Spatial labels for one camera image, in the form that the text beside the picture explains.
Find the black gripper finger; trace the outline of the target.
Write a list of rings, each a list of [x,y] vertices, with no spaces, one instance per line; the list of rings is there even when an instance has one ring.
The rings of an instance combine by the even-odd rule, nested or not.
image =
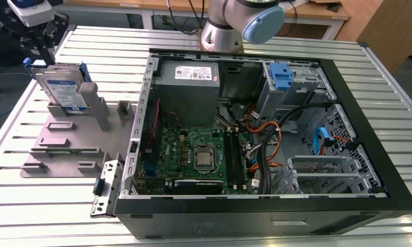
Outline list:
[[[55,55],[52,52],[55,51],[55,47],[60,44],[68,27],[68,14],[55,14],[54,20],[47,23],[47,27],[43,31],[46,41],[43,46],[46,55],[43,56],[43,59],[47,65],[52,65],[55,63]]]
[[[22,36],[20,44],[24,51],[34,60],[43,60],[52,65],[52,39],[48,35],[47,26],[23,27],[19,31]]]

